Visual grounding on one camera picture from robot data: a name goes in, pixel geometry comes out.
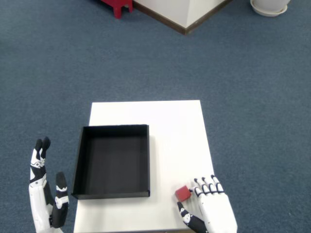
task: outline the white robotic hand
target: white robotic hand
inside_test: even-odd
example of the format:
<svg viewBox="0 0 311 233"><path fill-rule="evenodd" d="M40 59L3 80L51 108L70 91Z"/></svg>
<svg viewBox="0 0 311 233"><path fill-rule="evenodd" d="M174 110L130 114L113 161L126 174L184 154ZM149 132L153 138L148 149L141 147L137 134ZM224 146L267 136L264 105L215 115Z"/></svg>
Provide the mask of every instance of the white robotic hand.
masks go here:
<svg viewBox="0 0 311 233"><path fill-rule="evenodd" d="M56 175L56 196L53 199L45 170L46 151L51 142L45 137L37 140L30 162L29 195L37 233L62 233L69 199L63 172Z"/></svg>
<svg viewBox="0 0 311 233"><path fill-rule="evenodd" d="M194 192L202 213L203 220L191 215L181 202L178 202L180 215L184 223L197 233L237 233L238 225L227 194L219 180L211 178L194 179L197 186Z"/></svg>

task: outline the robot finger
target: robot finger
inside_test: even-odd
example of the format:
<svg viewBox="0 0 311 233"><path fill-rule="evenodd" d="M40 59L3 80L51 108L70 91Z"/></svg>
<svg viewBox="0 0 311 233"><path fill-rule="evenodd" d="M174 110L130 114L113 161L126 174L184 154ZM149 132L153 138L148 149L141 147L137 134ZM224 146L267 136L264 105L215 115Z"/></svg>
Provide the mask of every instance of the robot finger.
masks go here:
<svg viewBox="0 0 311 233"><path fill-rule="evenodd" d="M214 181L211 178L202 177L202 180L206 183L211 194L217 193L217 189L214 185Z"/></svg>
<svg viewBox="0 0 311 233"><path fill-rule="evenodd" d="M204 194L204 192L202 192L202 190L200 188L198 188L197 186L194 186L194 187L190 188L189 191L190 192L194 192L197 197L199 197L199 196Z"/></svg>
<svg viewBox="0 0 311 233"><path fill-rule="evenodd" d="M41 179L44 177L45 174L42 170L42 161L40 158L41 149L42 140L38 139L30 160L30 184L35 183L36 186L43 184L43 181Z"/></svg>
<svg viewBox="0 0 311 233"><path fill-rule="evenodd" d="M50 147L50 145L51 145L50 139L48 137L45 137L42 141L42 150L40 154L42 159L45 159L47 149Z"/></svg>
<svg viewBox="0 0 311 233"><path fill-rule="evenodd" d="M177 202L179 213L183 219L183 222L192 230L197 233L207 233L204 221L198 217L190 214L183 206L181 202Z"/></svg>
<svg viewBox="0 0 311 233"><path fill-rule="evenodd" d="M214 181L214 184L215 184L215 186L216 186L217 192L218 192L218 193L224 193L224 192L225 192L225 191L224 191L224 188L223 188L223 186L221 185L221 183L219 182L219 180L217 179L217 177L214 176L214 175L211 175L211 178L212 178L213 181Z"/></svg>
<svg viewBox="0 0 311 233"><path fill-rule="evenodd" d="M67 193L67 183L63 172L56 175L56 196L52 210L52 226L62 227L65 224L69 199Z"/></svg>
<svg viewBox="0 0 311 233"><path fill-rule="evenodd" d="M194 182L196 182L199 185L199 187L202 189L202 191L204 192L205 195L210 193L210 190L209 190L209 188L205 182L203 182L202 180L199 180L197 178L194 179Z"/></svg>
<svg viewBox="0 0 311 233"><path fill-rule="evenodd" d="M45 137L42 141L42 148L40 150L40 159L42 162L42 172L45 174L46 170L45 170L45 158L47 155L47 149L50 147L51 145L51 141L48 137Z"/></svg>

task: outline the white table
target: white table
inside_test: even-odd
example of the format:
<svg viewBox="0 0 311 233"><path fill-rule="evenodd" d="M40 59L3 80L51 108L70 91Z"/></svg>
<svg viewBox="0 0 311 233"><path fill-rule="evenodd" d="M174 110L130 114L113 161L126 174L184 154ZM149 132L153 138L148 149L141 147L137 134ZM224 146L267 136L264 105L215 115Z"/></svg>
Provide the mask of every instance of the white table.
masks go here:
<svg viewBox="0 0 311 233"><path fill-rule="evenodd" d="M182 230L175 190L213 174L199 100L93 103L89 125L148 124L148 198L78 200L75 233ZM201 216L196 197L184 202Z"/></svg>

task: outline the black tray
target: black tray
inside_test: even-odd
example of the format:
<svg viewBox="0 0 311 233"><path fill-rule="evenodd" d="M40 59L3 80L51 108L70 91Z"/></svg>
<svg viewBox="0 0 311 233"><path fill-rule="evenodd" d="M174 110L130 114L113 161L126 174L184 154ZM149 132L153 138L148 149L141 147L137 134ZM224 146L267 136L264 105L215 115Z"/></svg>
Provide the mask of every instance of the black tray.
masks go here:
<svg viewBox="0 0 311 233"><path fill-rule="evenodd" d="M149 126L83 127L72 195L77 199L149 197Z"/></svg>

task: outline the white pot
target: white pot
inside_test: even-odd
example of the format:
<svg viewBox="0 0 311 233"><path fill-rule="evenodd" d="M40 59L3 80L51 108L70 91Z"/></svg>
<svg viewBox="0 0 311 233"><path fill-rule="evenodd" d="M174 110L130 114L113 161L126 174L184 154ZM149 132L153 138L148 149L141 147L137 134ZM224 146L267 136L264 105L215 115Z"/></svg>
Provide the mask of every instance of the white pot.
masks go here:
<svg viewBox="0 0 311 233"><path fill-rule="evenodd" d="M253 0L254 6L263 12L281 12L290 0Z"/></svg>

